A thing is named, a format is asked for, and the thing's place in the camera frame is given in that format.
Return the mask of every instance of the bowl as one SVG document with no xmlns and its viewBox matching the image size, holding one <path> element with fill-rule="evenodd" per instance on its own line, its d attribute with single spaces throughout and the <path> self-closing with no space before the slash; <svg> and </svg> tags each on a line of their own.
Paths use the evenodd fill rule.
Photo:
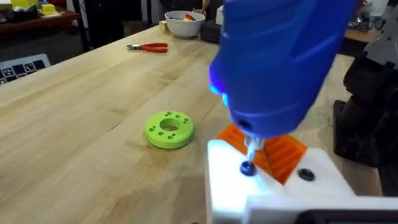
<svg viewBox="0 0 398 224">
<path fill-rule="evenodd" d="M 196 21 L 182 21 L 186 14 L 191 15 Z M 190 11 L 171 11 L 164 14 L 164 16 L 171 33 L 183 38 L 196 36 L 206 18 L 203 14 Z"/>
</svg>

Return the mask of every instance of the pliers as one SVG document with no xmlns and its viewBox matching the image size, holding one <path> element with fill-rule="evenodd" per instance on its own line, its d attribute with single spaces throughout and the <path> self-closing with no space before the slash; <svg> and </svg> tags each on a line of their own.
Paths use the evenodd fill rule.
<svg viewBox="0 0 398 224">
<path fill-rule="evenodd" d="M 166 53 L 167 52 L 166 43 L 153 43 L 153 44 L 131 44 L 127 45 L 129 50 L 145 50 L 148 52 L 155 52 L 155 53 Z"/>
</svg>

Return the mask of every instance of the black screw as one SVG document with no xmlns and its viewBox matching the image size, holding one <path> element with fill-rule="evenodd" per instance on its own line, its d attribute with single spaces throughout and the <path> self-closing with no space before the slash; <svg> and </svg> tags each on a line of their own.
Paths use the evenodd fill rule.
<svg viewBox="0 0 398 224">
<path fill-rule="evenodd" d="M 306 181 L 314 181 L 315 180 L 315 174 L 310 171 L 309 169 L 299 169 L 297 171 L 298 176 L 301 177 L 301 179 L 306 180 Z"/>
<path fill-rule="evenodd" d="M 250 161 L 244 161 L 241 165 L 241 173 L 248 177 L 254 176 L 256 174 L 256 167 Z"/>
</svg>

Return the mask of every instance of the table surface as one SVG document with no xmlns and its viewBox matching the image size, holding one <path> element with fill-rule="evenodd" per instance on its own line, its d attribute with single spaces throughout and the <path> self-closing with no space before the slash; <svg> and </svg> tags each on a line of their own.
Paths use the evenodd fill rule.
<svg viewBox="0 0 398 224">
<path fill-rule="evenodd" d="M 169 53 L 126 50 L 149 42 Z M 206 143 L 230 123 L 208 91 L 217 50 L 154 27 L 0 87 L 0 223 L 205 223 Z M 352 60 L 336 57 L 292 135 L 328 151 L 358 194 L 375 195 L 374 169 L 332 153 L 332 104 L 349 97 Z M 178 150 L 143 137 L 146 119 L 167 110 L 195 123 Z"/>
<path fill-rule="evenodd" d="M 5 23 L 0 24 L 0 34 L 9 34 L 11 32 L 18 32 L 27 29 L 34 29 L 38 27 L 53 27 L 70 23 L 75 19 L 79 19 L 79 13 L 66 10 L 64 8 L 55 6 L 58 12 L 63 12 L 62 16 L 49 18 L 36 18 L 24 22 Z"/>
<path fill-rule="evenodd" d="M 346 32 L 344 33 L 344 37 L 351 39 L 351 40 L 357 40 L 357 41 L 364 42 L 364 43 L 370 43 L 370 42 L 376 40 L 377 34 L 373 33 L 372 31 L 361 32 L 359 30 L 346 29 Z"/>
</svg>

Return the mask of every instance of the checkerboard pattern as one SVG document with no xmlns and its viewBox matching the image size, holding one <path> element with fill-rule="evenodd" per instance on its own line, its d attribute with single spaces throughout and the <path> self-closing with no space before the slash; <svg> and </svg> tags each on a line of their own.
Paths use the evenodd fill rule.
<svg viewBox="0 0 398 224">
<path fill-rule="evenodd" d="M 48 66 L 50 66 L 50 63 L 44 54 L 0 62 L 0 85 L 30 75 Z"/>
</svg>

